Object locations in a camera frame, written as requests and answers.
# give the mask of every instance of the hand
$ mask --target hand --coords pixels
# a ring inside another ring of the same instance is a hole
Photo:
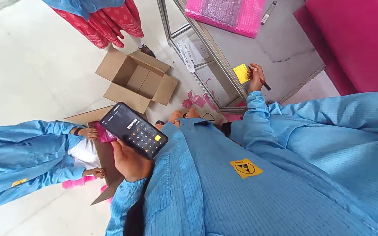
[[[255,63],[251,63],[250,66],[253,67],[253,69],[247,71],[247,78],[253,80],[250,82],[248,93],[260,91],[260,89],[262,89],[262,82],[260,80],[265,82],[262,67]]]
[[[94,168],[90,170],[84,170],[83,177],[86,175],[94,175],[97,178],[104,179],[106,177],[106,172],[104,169]]]
[[[151,161],[145,159],[122,141],[113,141],[115,167],[125,176],[126,181],[135,182],[148,176]]]
[[[91,140],[97,139],[99,137],[96,128],[83,128],[80,131],[78,131],[78,135],[82,135]]]

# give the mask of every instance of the dark hair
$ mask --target dark hair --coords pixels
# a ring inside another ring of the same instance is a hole
[[[142,187],[141,195],[139,195],[138,201],[135,202],[133,206],[128,210],[126,214],[125,225],[123,226],[123,236],[143,236],[145,228],[145,217],[144,217],[144,195],[147,190],[148,183],[151,180],[151,176],[154,170],[154,162],[151,166],[150,173],[145,180]]]

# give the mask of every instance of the yellow sticky note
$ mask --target yellow sticky note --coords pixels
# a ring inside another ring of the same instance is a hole
[[[240,83],[245,83],[249,81],[247,78],[247,67],[246,64],[241,64],[238,67],[233,68],[234,73],[236,73],[237,78],[239,78]]]
[[[11,187],[14,187],[14,186],[17,186],[19,184],[25,183],[26,181],[27,181],[27,178],[26,179],[21,179],[19,181],[14,182],[13,185],[11,185]]]
[[[243,160],[231,161],[230,164],[233,166],[233,168],[236,170],[236,172],[242,179],[245,179],[249,176],[258,175],[263,172],[262,169],[257,167],[253,162],[251,162],[247,158]]]

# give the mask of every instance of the esd symbol sticker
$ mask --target esd symbol sticker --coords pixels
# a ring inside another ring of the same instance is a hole
[[[263,172],[262,169],[257,167],[253,162],[251,162],[247,158],[243,160],[231,161],[230,164],[233,166],[233,168],[236,170],[236,172],[242,179],[245,179],[249,176],[258,175]]]

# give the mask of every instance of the gray tabletop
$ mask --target gray tabletop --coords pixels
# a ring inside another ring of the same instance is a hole
[[[273,0],[266,0],[265,14]],[[323,66],[293,13],[304,0],[278,0],[268,21],[256,38],[205,25],[232,68],[254,62],[263,67],[266,82],[272,88],[262,92],[268,101],[280,101],[293,94]]]

